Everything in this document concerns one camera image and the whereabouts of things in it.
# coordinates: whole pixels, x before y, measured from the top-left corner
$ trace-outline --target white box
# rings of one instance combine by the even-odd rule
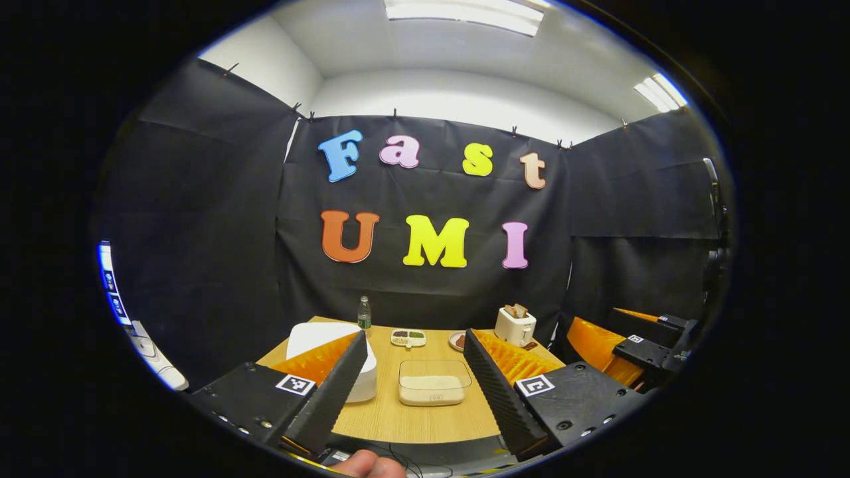
[[[289,334],[289,342],[286,345],[286,359],[315,349],[320,345],[327,344],[332,340],[345,337],[351,333],[359,332],[360,327],[356,324],[339,322],[306,322],[297,324]],[[346,403],[353,401],[370,400],[377,394],[377,360],[372,352],[371,345],[366,341],[366,361],[360,369],[360,375],[348,394]]]
[[[537,325],[537,319],[528,312],[526,312],[526,315],[527,317],[517,319],[502,307],[496,317],[496,328],[493,333],[499,339],[518,347],[528,344],[534,338],[532,336],[534,335],[534,327]]]

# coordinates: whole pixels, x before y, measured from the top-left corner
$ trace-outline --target human hand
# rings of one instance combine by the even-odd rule
[[[369,450],[358,450],[347,460],[328,468],[357,478],[406,478],[405,469],[390,458],[379,458]]]

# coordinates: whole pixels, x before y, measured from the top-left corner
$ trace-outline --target ceiling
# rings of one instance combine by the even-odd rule
[[[537,8],[545,16],[533,38],[457,21],[389,21],[383,0],[300,0],[271,15],[325,78],[465,71],[564,94],[627,122],[658,113],[633,89],[657,72],[647,60],[575,11]]]

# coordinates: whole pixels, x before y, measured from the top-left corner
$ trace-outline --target small plate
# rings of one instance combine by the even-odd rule
[[[408,349],[410,349],[410,347],[422,347],[425,345],[426,341],[427,338],[425,336],[425,332],[415,328],[396,328],[389,336],[389,342],[391,344],[398,345],[399,347],[406,347]]]
[[[457,342],[457,340],[462,335],[466,335],[466,334],[467,334],[467,331],[459,330],[459,331],[453,333],[452,335],[450,335],[449,336],[449,345],[451,345],[451,348],[454,349],[454,350],[457,350],[459,352],[463,352],[463,347],[458,347],[457,344],[455,344],[455,342]]]

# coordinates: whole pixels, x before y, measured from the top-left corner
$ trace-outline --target white container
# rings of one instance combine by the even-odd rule
[[[527,317],[521,319],[514,318],[510,312],[504,307],[499,309],[499,315],[496,318],[496,328],[493,333],[509,344],[522,347],[534,339],[534,327],[537,325],[537,319],[533,315],[526,312]]]
[[[360,327],[355,324],[339,322],[306,322],[297,324],[289,334],[289,342],[286,346],[286,359],[312,350],[320,345],[327,344],[332,340],[345,337],[351,333],[359,332]],[[372,352],[369,341],[366,341],[366,361],[360,369],[360,375],[354,382],[354,387],[348,394],[346,403],[353,401],[370,400],[377,394],[377,360]]]
[[[414,407],[455,405],[472,382],[461,361],[405,360],[399,366],[399,401]]]

